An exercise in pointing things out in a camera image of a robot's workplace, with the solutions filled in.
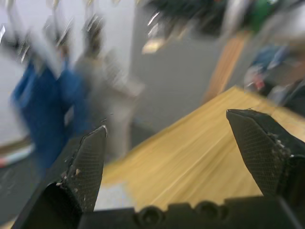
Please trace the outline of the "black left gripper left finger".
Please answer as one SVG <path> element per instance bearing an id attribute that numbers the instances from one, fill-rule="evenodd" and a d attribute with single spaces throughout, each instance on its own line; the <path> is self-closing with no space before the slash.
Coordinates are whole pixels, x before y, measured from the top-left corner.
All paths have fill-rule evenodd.
<path id="1" fill-rule="evenodd" d="M 69 140 L 17 217 L 16 229 L 76 229 L 93 212 L 102 180 L 105 125 Z"/>

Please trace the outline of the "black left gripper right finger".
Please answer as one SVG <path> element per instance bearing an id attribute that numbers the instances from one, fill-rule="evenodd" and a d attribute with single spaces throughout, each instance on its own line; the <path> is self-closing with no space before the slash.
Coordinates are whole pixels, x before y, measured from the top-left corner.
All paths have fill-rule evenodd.
<path id="1" fill-rule="evenodd" d="M 270 115 L 255 110 L 226 112 L 246 168 L 264 196 L 305 205 L 305 144 Z"/>

